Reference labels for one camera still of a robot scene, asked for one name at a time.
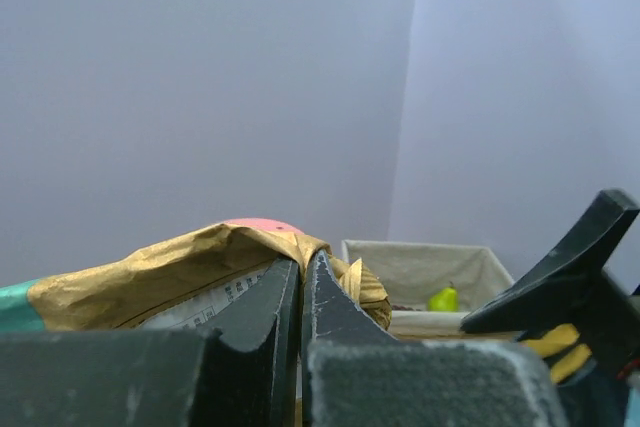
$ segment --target black plastic piece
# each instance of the black plastic piece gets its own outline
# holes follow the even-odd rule
[[[0,336],[1,425],[293,426],[298,271],[277,260],[194,330]]]
[[[303,422],[311,423],[309,346],[318,340],[345,344],[399,344],[376,324],[336,283],[327,253],[319,250],[307,269],[302,311]]]
[[[462,322],[468,333],[544,330],[573,324],[613,375],[640,358],[640,314],[604,265],[638,215],[618,189],[601,191],[565,237],[511,288]]]
[[[400,342],[347,296],[323,251],[304,294],[304,425],[566,426],[548,371],[528,349]]]

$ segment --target newspaper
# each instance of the newspaper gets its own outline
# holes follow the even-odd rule
[[[188,329],[198,327],[226,309],[253,287],[267,269],[256,270],[149,317],[142,329]]]

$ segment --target yellow object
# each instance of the yellow object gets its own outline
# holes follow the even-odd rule
[[[574,345],[580,334],[571,324],[562,324],[547,332],[541,339],[524,340],[522,344],[533,349],[540,357],[547,358]],[[551,379],[562,382],[578,371],[591,357],[591,350],[585,344],[578,344],[567,355],[551,366]]]
[[[429,299],[428,310],[432,312],[457,312],[458,291],[453,284],[445,287]]]
[[[111,264],[44,278],[29,288],[47,330],[133,328],[200,292],[270,265],[279,255],[306,268],[329,246],[293,232],[215,224],[149,247]],[[380,326],[388,328],[387,292],[361,260],[330,256],[338,283]]]

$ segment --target gray surface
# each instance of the gray surface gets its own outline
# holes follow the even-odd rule
[[[318,342],[309,365],[313,427],[567,426],[548,369],[516,344]]]
[[[0,0],[0,285],[235,217],[387,232],[414,0]]]
[[[639,31],[637,0],[417,0],[391,238],[487,245],[517,278],[599,189],[640,196]]]

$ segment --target teal object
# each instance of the teal object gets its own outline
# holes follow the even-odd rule
[[[629,406],[624,427],[640,427],[640,394],[634,388],[629,393]]]
[[[0,332],[45,330],[42,318],[27,298],[29,287],[36,282],[30,280],[0,289]]]

